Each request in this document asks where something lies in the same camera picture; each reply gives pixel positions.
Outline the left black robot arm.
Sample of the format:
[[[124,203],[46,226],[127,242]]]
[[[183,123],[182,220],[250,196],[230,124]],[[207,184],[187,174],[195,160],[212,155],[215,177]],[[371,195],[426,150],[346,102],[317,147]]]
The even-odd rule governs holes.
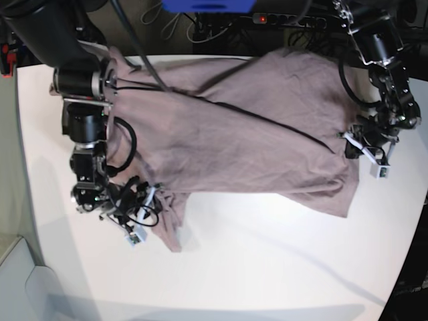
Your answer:
[[[421,111],[410,87],[409,77],[399,54],[404,45],[391,14],[386,9],[357,1],[334,1],[343,28],[350,36],[352,47],[338,64],[340,80],[349,97],[373,116],[358,116],[357,121],[341,137],[347,141],[345,156],[357,159],[365,155],[376,165],[387,165],[388,154],[383,145],[398,142],[401,130],[412,130],[421,123]],[[364,102],[346,81],[344,63],[351,51],[357,51],[368,67],[370,83],[379,90],[381,99]]]

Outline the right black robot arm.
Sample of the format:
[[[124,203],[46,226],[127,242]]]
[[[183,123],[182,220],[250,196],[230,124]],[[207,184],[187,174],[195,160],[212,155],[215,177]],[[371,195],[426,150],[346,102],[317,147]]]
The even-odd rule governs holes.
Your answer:
[[[71,191],[78,211],[99,211],[136,240],[159,221],[156,187],[128,169],[137,152],[134,129],[113,112],[118,93],[117,63],[95,53],[106,39],[88,17],[87,1],[2,1],[1,18],[30,52],[53,68],[53,92],[63,100],[62,132],[74,143]]]

